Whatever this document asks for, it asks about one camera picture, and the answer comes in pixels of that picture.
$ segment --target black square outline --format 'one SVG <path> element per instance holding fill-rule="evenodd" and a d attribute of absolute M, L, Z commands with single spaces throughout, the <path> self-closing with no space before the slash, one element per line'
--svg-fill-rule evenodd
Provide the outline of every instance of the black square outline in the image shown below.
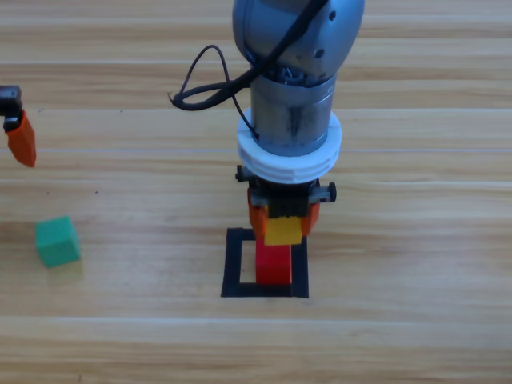
<path fill-rule="evenodd" d="M 291 284 L 260 286 L 254 282 L 240 282 L 242 244 L 254 242 L 253 230 L 228 228 L 226 235 L 226 261 L 221 297 L 223 298 L 309 298 L 307 265 L 307 238 L 291 249 Z"/>

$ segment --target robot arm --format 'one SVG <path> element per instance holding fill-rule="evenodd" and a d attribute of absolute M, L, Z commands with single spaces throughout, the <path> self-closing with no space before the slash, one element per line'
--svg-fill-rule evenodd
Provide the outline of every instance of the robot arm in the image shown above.
<path fill-rule="evenodd" d="M 250 222 L 272 246 L 300 243 L 334 202 L 333 183 L 320 186 L 338 159 L 342 128 L 332 113 L 337 73 L 362 24 L 364 0 L 235 0 L 234 39 L 251 69 L 234 81 L 184 91 L 171 102 L 203 110 L 250 88 L 251 108 L 238 125 L 238 153 L 248 182 Z M 186 97 L 219 91 L 204 102 Z"/>
<path fill-rule="evenodd" d="M 16 160 L 30 168 L 35 166 L 36 149 L 32 125 L 23 109 L 19 86 L 0 86 L 0 116 L 9 148 Z"/>

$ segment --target orange gripper pad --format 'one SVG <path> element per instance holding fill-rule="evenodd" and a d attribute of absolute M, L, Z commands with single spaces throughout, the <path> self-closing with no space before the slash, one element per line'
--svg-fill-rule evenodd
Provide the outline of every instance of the orange gripper pad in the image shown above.
<path fill-rule="evenodd" d="M 320 215 L 320 203 L 311 204 L 306 218 L 302 218 L 302 236 L 309 236 Z"/>
<path fill-rule="evenodd" d="M 266 212 L 263 206 L 250 204 L 250 194 L 247 190 L 247 202 L 249 204 L 249 221 L 257 238 L 264 238 L 266 232 Z"/>
<path fill-rule="evenodd" d="M 35 166 L 35 135 L 32 125 L 23 111 L 22 122 L 18 128 L 7 132 L 9 148 L 16 160 L 30 168 Z"/>
<path fill-rule="evenodd" d="M 256 283 L 286 285 L 291 282 L 291 246 L 266 246 L 256 238 Z"/>

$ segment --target wood grain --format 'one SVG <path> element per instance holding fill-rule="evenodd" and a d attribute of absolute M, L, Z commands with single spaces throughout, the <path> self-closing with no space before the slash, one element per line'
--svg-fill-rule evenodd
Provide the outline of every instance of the wood grain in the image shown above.
<path fill-rule="evenodd" d="M 0 139 L 0 383 L 511 383 L 512 2 L 367 0 L 308 300 L 219 297 L 238 115 L 166 96 L 207 44 L 247 69 L 232 5 L 0 0 L 39 148 Z M 221 80 L 208 53 L 191 86 Z M 62 214 L 82 262 L 47 270 L 34 224 Z"/>

